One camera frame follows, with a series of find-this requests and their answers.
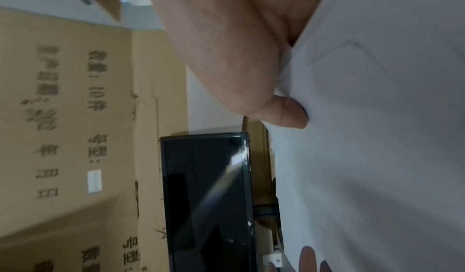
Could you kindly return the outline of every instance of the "cardboard box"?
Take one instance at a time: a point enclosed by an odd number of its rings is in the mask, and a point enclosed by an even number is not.
[[[158,138],[187,106],[164,32],[0,9],[0,49],[0,271],[169,271]]]

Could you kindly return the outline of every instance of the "white fabric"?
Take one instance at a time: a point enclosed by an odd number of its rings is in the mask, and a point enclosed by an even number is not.
[[[465,271],[465,0],[324,0],[267,124],[286,255],[333,272]]]

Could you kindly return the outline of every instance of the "monitor screen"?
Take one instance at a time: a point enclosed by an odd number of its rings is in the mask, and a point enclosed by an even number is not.
[[[255,272],[248,135],[161,139],[171,272]]]

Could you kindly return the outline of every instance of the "white label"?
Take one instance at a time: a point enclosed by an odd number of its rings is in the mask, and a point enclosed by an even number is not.
[[[102,171],[92,170],[87,172],[87,187],[89,193],[102,191]]]

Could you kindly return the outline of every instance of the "computer monitor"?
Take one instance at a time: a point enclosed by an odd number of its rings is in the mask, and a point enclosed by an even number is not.
[[[257,272],[247,133],[161,138],[171,272]]]

